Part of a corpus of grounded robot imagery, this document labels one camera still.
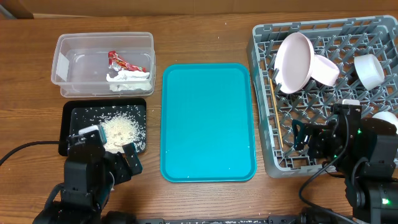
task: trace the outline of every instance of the gray dish rack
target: gray dish rack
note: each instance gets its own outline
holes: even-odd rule
[[[293,32],[307,36],[316,54],[335,62],[340,75],[329,87],[310,80],[300,91],[285,94],[275,84],[276,53],[282,41]],[[271,177],[313,175],[322,168],[320,161],[311,161],[306,149],[293,148],[292,120],[325,124],[333,118],[330,105],[339,99],[356,99],[363,107],[362,117],[380,111],[398,113],[398,22],[392,16],[357,17],[325,21],[263,24],[252,30],[248,44],[251,78],[259,108],[259,133],[266,172]],[[384,69],[385,81],[367,91],[354,73],[354,57],[374,54]],[[271,96],[274,84],[276,107]],[[280,118],[280,132],[276,114]]]

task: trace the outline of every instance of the blue plastic tray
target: blue plastic tray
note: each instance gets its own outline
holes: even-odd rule
[[[250,74],[238,63],[163,74],[160,170],[171,182],[246,181],[256,173]]]

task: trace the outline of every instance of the white tissue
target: white tissue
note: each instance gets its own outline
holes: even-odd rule
[[[149,83],[149,72],[140,71],[128,71],[120,70],[118,75],[111,78],[109,74],[106,74],[106,81],[108,82],[124,82],[124,81],[137,81],[142,83],[133,84],[110,84],[109,89],[111,91],[122,91],[122,90],[150,90],[152,85]]]

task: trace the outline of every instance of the white bowl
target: white bowl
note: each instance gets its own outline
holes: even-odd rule
[[[294,93],[307,84],[312,74],[314,56],[312,44],[303,34],[296,32],[285,38],[274,65],[274,68],[279,69],[275,81],[282,84],[282,92]]]
[[[373,118],[381,119],[383,121],[390,122],[391,124],[395,125],[397,128],[397,134],[398,134],[398,118],[395,114],[388,112],[388,111],[383,111],[383,112],[378,112],[375,115],[373,115]]]
[[[287,94],[301,90],[310,77],[333,86],[340,74],[331,60],[315,55],[310,39],[299,32],[290,34],[282,42],[274,68],[279,69],[275,81],[282,84],[280,90]]]
[[[373,54],[354,58],[354,66],[362,85],[371,90],[384,81],[384,72],[381,64]]]

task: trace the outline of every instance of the food wrapper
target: food wrapper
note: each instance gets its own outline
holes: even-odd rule
[[[108,58],[109,58],[109,68],[113,69],[115,71],[120,71],[122,69],[128,70],[128,71],[140,71],[140,72],[146,72],[145,68],[141,68],[135,65],[132,65],[125,61],[122,57],[119,56],[118,53],[116,53],[115,50],[112,50],[108,53]]]

